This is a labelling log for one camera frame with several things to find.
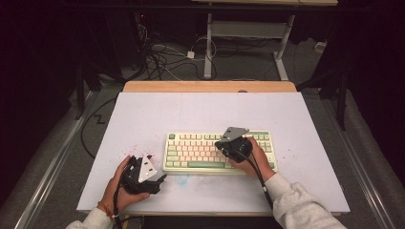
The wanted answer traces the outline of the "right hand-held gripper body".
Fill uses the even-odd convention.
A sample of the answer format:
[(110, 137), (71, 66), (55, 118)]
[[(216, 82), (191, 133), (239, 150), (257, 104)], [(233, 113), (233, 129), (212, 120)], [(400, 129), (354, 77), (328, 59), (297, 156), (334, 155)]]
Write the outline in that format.
[(219, 140), (219, 150), (225, 157), (241, 163), (249, 158), (252, 153), (252, 144), (245, 137), (249, 129), (228, 127)]

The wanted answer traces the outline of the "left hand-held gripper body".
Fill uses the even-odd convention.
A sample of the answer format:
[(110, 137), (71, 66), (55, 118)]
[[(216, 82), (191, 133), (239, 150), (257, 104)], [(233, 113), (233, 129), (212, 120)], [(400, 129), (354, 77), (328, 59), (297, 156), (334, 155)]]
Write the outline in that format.
[(151, 156), (131, 156), (124, 167), (120, 184), (131, 195), (157, 194), (160, 191), (161, 179), (151, 180), (157, 172), (151, 162)]

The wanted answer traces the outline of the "green and cream keyboard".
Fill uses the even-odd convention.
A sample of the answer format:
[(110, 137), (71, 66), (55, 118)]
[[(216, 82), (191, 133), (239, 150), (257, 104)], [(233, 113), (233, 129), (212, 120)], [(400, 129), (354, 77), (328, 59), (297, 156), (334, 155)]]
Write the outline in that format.
[[(229, 158), (215, 147), (219, 133), (170, 133), (166, 138), (162, 170), (166, 173), (241, 175), (243, 171), (234, 168)], [(268, 131), (249, 131), (245, 137), (253, 137), (264, 150), (268, 164), (278, 170)]]

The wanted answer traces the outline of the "person's right hand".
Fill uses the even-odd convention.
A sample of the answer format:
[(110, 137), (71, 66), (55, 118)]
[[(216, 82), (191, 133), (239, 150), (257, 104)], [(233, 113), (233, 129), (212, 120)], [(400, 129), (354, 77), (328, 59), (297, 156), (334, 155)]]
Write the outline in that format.
[(241, 163), (230, 159), (228, 162), (235, 168), (242, 169), (245, 173), (251, 177), (258, 178), (257, 173), (260, 173), (263, 181), (267, 181), (275, 175), (268, 164), (266, 154), (264, 150), (258, 145), (257, 141), (253, 137), (249, 137), (248, 140), (252, 145), (252, 153), (248, 160)]

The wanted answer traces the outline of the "person's left hand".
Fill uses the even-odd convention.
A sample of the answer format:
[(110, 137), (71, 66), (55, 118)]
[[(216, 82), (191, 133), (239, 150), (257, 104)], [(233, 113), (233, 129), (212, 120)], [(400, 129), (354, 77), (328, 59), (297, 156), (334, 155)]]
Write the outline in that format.
[(143, 201), (150, 197), (149, 193), (130, 195), (125, 191), (124, 188), (118, 187), (121, 175), (129, 160), (130, 157), (127, 156), (118, 165), (115, 174), (109, 180), (106, 186), (102, 199), (97, 204), (97, 208), (104, 211), (106, 214), (113, 214), (114, 207), (117, 207), (117, 210), (121, 212), (122, 210), (125, 210), (129, 205)]

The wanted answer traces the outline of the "white board sheet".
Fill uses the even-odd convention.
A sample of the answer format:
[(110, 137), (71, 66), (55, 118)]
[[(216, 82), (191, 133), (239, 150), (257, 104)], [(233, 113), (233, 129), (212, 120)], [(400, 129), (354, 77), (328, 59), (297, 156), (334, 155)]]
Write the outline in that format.
[[(161, 169), (170, 133), (268, 131), (278, 172), (334, 214), (350, 207), (299, 93), (122, 93), (118, 96), (77, 208), (92, 210), (119, 163), (149, 155)], [(248, 176), (168, 175), (160, 192), (128, 207), (141, 215), (267, 216), (259, 181)]]

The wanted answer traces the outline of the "black metal stand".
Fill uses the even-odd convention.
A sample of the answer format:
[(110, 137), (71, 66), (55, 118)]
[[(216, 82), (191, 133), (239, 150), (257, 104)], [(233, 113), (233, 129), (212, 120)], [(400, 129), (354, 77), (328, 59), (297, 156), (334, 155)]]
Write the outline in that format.
[(335, 117), (340, 129), (345, 131), (348, 74), (344, 71), (328, 70), (325, 73), (313, 76), (310, 80), (307, 80), (304, 83), (298, 84), (296, 90), (301, 92), (306, 88), (315, 88), (318, 85), (321, 85), (319, 95), (322, 99), (337, 99)]
[(79, 120), (85, 110), (85, 86), (91, 92), (99, 92), (101, 90), (101, 83), (98, 79), (98, 73), (94, 70), (92, 65), (86, 62), (81, 62), (75, 74), (76, 84), (76, 116), (75, 119)]

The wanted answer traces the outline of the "aluminium floor rail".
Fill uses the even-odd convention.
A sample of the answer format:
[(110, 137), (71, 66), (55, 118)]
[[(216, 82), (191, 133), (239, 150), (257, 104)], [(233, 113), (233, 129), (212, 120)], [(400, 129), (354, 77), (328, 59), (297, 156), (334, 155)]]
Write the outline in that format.
[(17, 184), (17, 190), (31, 198), (12, 229), (32, 229), (68, 157), (72, 142), (97, 96), (98, 93), (86, 93), (83, 111), (78, 108), (77, 99), (73, 99), (74, 106), (54, 125), (40, 144), (23, 173), (22, 181)]
[(347, 135), (347, 132), (343, 131), (341, 126), (337, 122), (335, 111), (332, 105), (328, 101), (323, 101), (323, 106), (330, 118), (330, 122), (336, 129), (341, 140), (343, 141), (343, 144), (345, 145), (345, 151), (348, 161), (380, 229), (395, 229), (394, 223), (387, 211), (387, 208), (384, 206), (380, 194), (378, 193), (370, 177), (368, 176), (363, 163), (361, 162)]

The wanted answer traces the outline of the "white metal desk frame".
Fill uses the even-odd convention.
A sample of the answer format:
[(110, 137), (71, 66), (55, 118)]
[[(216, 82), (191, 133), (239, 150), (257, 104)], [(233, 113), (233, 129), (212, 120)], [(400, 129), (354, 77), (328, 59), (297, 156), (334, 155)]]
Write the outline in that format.
[(206, 23), (206, 48), (204, 57), (203, 78), (212, 79), (213, 72), (213, 48), (214, 41), (212, 37), (242, 37), (242, 38), (264, 38), (280, 39), (280, 48), (274, 52), (273, 59), (282, 81), (288, 81), (288, 75), (283, 63), (283, 55), (290, 32), (293, 27), (295, 16), (290, 15), (288, 20), (283, 23), (266, 23), (266, 22), (240, 22), (240, 21), (223, 21), (214, 20), (213, 15), (207, 15)]

